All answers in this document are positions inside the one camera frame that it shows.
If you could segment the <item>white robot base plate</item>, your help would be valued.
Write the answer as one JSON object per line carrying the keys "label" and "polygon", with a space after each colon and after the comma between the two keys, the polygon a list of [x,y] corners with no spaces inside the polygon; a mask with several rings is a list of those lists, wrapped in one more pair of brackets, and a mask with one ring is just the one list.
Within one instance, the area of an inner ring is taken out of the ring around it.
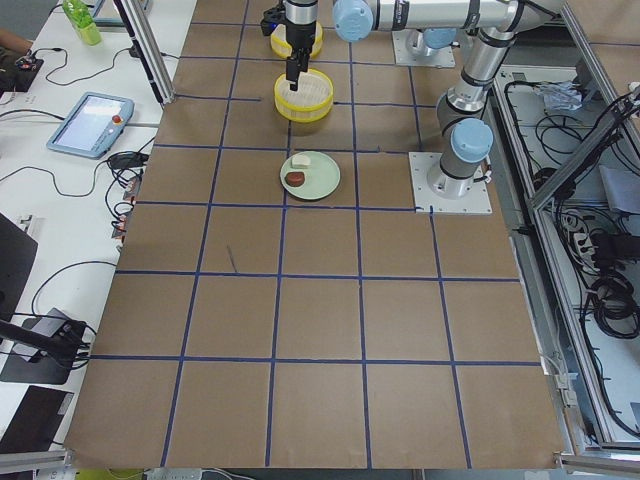
{"label": "white robot base plate", "polygon": [[450,179],[440,169],[439,152],[410,152],[409,165],[417,213],[490,215],[487,183],[482,167],[466,180]]}

